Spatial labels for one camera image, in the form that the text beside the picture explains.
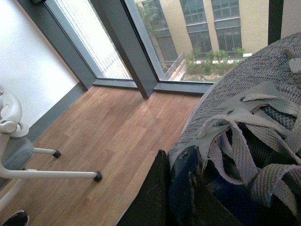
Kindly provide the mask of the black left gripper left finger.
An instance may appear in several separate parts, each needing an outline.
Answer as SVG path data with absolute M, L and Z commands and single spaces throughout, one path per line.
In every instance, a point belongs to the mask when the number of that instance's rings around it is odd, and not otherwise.
M 166 226 L 169 160 L 158 150 L 152 166 L 118 226 Z

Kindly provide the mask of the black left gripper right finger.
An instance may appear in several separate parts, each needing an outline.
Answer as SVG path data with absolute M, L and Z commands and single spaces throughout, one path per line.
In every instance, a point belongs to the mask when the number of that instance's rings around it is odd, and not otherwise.
M 240 226 L 237 220 L 206 188 L 201 176 L 195 176 L 195 226 Z

